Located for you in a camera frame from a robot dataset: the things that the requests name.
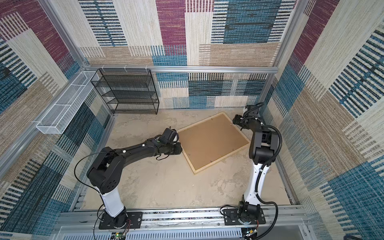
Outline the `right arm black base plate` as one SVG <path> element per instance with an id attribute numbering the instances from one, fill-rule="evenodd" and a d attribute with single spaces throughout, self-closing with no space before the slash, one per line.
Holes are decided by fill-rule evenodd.
<path id="1" fill-rule="evenodd" d="M 235 208 L 224 208 L 221 209 L 221 213 L 224 216 L 224 221 L 226 226 L 235 226 L 235 225 L 265 225 L 266 218 L 263 209 L 260 209 L 260 214 L 257 219 L 251 220 L 241 220 L 238 216 L 238 209 Z"/>

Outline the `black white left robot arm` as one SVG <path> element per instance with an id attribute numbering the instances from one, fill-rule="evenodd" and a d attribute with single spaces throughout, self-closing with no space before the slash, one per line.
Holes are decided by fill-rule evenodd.
<path id="1" fill-rule="evenodd" d="M 179 155 L 182 150 L 179 142 L 162 143 L 156 139 L 123 149 L 103 148 L 88 170 L 87 178 L 104 203 L 104 224 L 112 229 L 121 229 L 128 224 L 126 208 L 118 191 L 124 167 L 162 154 Z"/>

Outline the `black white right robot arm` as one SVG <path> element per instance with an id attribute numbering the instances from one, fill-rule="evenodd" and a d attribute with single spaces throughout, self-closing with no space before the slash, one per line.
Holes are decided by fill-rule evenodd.
<path id="1" fill-rule="evenodd" d="M 242 129 L 251 130 L 253 133 L 249 149 L 249 158 L 253 161 L 253 168 L 248 187 L 239 202 L 239 222 L 244 225 L 256 222 L 264 224 L 265 221 L 260 220 L 262 217 L 261 205 L 271 205 L 276 210 L 273 221 L 275 223 L 278 217 L 278 205 L 273 201 L 263 200 L 262 189 L 268 170 L 282 149 L 282 134 L 276 127 L 264 124 L 258 117 L 235 115 L 233 124 Z"/>

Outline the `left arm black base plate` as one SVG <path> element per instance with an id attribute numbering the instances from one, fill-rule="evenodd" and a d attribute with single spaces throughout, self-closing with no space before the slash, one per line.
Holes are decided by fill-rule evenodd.
<path id="1" fill-rule="evenodd" d="M 107 213 L 102 214 L 99 230 L 127 230 L 139 229 L 142 223 L 142 212 L 123 212 L 116 217 L 111 217 Z"/>

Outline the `brown hardboard backing panel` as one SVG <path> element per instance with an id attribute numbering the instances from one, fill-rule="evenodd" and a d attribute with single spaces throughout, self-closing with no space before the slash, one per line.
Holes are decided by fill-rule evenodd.
<path id="1" fill-rule="evenodd" d="M 248 147 L 250 140 L 225 112 L 178 130 L 183 154 L 194 174 Z"/>

